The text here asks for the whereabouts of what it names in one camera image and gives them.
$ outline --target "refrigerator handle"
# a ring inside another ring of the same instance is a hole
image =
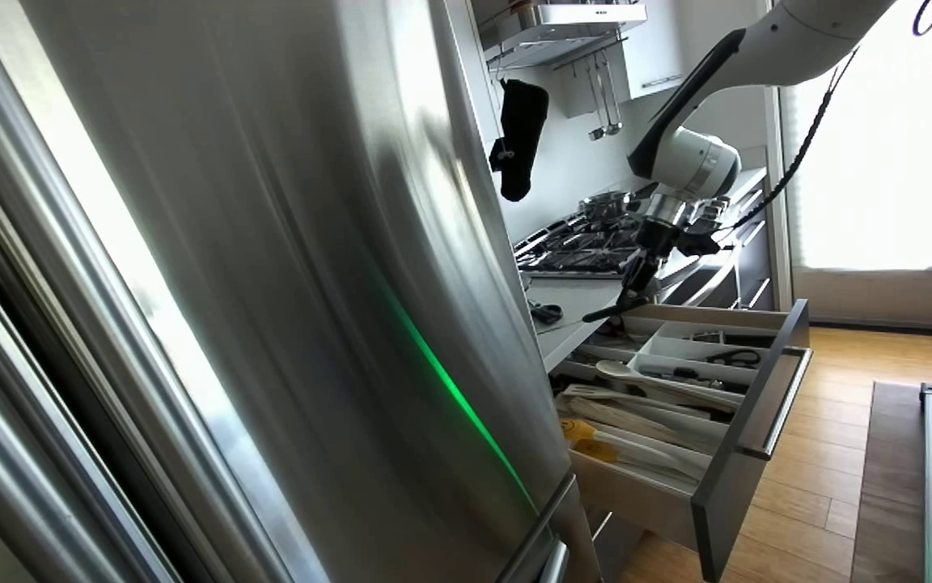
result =
[[[561,583],[570,565],[570,548],[562,540],[556,540],[556,551],[551,554],[551,562],[539,570],[539,583]]]

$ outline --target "utensil drawer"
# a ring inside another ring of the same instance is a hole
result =
[[[698,551],[717,579],[809,363],[809,305],[789,312],[637,307],[553,370],[581,498]],[[756,352],[720,375],[716,352]]]

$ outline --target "drawer handle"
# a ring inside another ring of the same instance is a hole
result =
[[[737,240],[737,246],[752,246],[752,240],[754,240],[760,230],[764,230],[764,221],[760,221],[756,228],[752,228],[752,230]]]
[[[508,567],[499,572],[499,579],[523,579],[520,570],[526,570],[532,554],[543,544],[553,516],[561,511],[561,505],[570,498],[570,494],[575,494],[575,474],[566,474],[553,494],[553,498],[543,505],[543,511],[538,516],[538,521],[532,526],[532,535],[523,538],[523,544],[516,548],[516,554],[508,562]],[[570,565],[570,548],[556,538],[556,551],[551,554],[551,562],[539,567],[539,583],[561,583],[562,570]]]
[[[730,265],[720,265],[702,290],[694,290],[692,297],[686,297],[686,305],[702,305],[705,297],[711,297],[728,277],[730,277]]]
[[[647,91],[647,89],[668,89],[668,83],[676,83],[676,80],[683,80],[686,75],[668,75],[668,78],[658,78],[658,80],[645,80],[642,89]]]
[[[785,428],[789,413],[793,413],[793,401],[797,401],[797,385],[803,383],[803,374],[811,363],[811,351],[806,351],[806,346],[785,346],[784,352],[798,358],[797,374],[793,374],[793,378],[785,385],[785,399],[784,399],[784,406],[779,406],[779,413],[778,413],[778,419],[772,419],[772,426],[770,426],[770,432],[764,437],[764,445],[760,447],[745,447],[752,456],[760,456],[760,460],[770,460],[778,453],[784,428]]]

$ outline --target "refrigerator door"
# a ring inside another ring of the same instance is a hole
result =
[[[594,579],[465,0],[22,10],[3,281],[178,572]]]
[[[175,579],[0,312],[0,579]]]

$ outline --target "gas stove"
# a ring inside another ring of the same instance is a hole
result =
[[[642,221],[621,193],[597,193],[589,204],[516,246],[516,270],[526,277],[621,277],[645,250]]]

